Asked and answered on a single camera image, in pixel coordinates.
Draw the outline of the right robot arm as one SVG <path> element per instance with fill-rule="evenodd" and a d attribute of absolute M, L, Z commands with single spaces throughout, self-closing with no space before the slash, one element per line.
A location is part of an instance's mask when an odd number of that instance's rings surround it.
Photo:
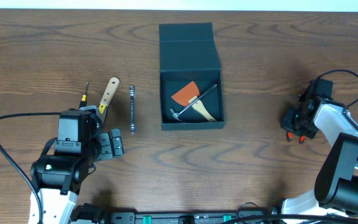
<path fill-rule="evenodd" d="M 283 201 L 287 223 L 307 215 L 351 218 L 358 222 L 358 124 L 348 109 L 325 95 L 302 96 L 283 121 L 287 133 L 314 138 L 324 134 L 331 150 L 318 173 L 314 189 Z"/>

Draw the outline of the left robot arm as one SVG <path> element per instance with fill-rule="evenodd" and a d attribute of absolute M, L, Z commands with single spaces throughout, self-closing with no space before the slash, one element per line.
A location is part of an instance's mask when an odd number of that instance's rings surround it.
<path fill-rule="evenodd" d="M 70 223 L 82 182 L 96 162 L 122 156 L 121 132 L 102 131 L 104 118 L 96 106 L 63 111 L 58 136 L 49 140 L 30 174 L 29 223 Z"/>

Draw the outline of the silver ratchet wrench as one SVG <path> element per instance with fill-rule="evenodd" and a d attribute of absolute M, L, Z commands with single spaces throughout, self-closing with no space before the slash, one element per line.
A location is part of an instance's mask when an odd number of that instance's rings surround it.
<path fill-rule="evenodd" d="M 135 121 L 134 121 L 134 97 L 135 97 L 135 86 L 131 85 L 129 87 L 129 93 L 131 98 L 131 123 L 130 123 L 130 132 L 135 134 Z"/>

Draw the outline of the red handled pliers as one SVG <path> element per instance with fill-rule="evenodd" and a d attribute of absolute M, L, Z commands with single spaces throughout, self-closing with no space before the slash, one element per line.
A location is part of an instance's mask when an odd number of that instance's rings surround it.
<path fill-rule="evenodd" d="M 287 133 L 286 133 L 286 139 L 288 142 L 292 142 L 295 136 L 296 136 L 296 134 L 291 133 L 289 131 L 287 131 Z M 299 144 L 304 144 L 305 136 L 298 136 L 298 137 L 299 137 L 299 140 L 298 140 Z"/>

